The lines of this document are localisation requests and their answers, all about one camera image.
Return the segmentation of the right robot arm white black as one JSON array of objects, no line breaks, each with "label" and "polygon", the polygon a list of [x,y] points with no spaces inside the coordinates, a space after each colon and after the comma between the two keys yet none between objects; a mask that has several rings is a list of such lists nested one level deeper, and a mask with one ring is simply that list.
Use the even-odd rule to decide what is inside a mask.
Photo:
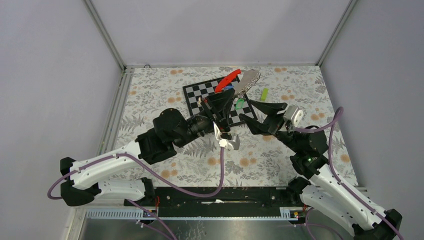
[{"label": "right robot arm white black", "polygon": [[333,163],[333,131],[343,114],[339,107],[325,126],[300,128],[304,113],[294,105],[251,100],[265,114],[263,122],[241,114],[253,135],[273,136],[293,151],[290,157],[298,177],[289,182],[287,201],[302,203],[337,222],[356,240],[402,239],[402,215],[385,209],[351,185],[336,171]]}]

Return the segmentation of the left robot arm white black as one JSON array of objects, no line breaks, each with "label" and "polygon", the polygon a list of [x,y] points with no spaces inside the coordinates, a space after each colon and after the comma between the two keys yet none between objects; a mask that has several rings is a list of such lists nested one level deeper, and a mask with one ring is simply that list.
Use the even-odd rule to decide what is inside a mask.
[{"label": "left robot arm white black", "polygon": [[233,89],[199,99],[201,112],[185,118],[175,108],[167,108],[153,119],[153,127],[126,145],[102,155],[77,161],[65,157],[60,161],[60,199],[70,207],[93,202],[98,198],[122,198],[148,206],[155,200],[150,179],[112,180],[111,176],[135,167],[151,171],[151,165],[174,157],[177,148],[213,133],[220,147],[236,151],[240,138],[231,133],[230,110],[235,98]]}]

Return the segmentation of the green key tag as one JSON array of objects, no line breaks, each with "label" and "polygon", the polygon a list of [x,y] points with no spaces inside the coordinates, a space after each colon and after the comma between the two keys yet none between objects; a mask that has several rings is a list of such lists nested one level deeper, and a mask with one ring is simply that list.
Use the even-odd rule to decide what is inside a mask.
[{"label": "green key tag", "polygon": [[235,107],[234,107],[234,109],[235,109],[235,110],[240,110],[240,109],[242,109],[242,108],[244,107],[244,103],[245,103],[244,98],[242,98],[242,97],[237,98],[237,99],[236,99],[236,103],[235,103]]}]

